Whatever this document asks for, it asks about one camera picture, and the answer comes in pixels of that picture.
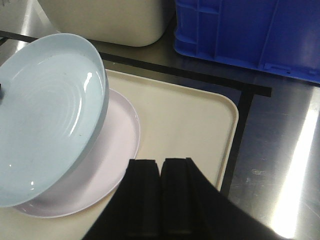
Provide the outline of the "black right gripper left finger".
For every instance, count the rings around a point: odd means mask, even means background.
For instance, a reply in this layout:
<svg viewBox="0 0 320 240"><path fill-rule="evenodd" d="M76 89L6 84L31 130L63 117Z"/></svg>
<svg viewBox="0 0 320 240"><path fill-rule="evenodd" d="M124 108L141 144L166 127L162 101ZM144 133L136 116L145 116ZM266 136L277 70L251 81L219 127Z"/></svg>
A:
<svg viewBox="0 0 320 240"><path fill-rule="evenodd" d="M160 234L160 175L154 160L131 159L85 240L147 240Z"/></svg>

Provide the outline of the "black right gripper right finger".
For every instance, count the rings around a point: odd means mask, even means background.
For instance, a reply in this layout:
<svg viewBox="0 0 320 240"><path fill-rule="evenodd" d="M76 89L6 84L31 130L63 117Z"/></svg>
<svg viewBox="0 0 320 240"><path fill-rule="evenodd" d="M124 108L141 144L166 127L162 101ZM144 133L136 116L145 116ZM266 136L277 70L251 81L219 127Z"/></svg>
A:
<svg viewBox="0 0 320 240"><path fill-rule="evenodd" d="M282 239L223 196L191 158L167 158L160 179L162 231L167 239Z"/></svg>

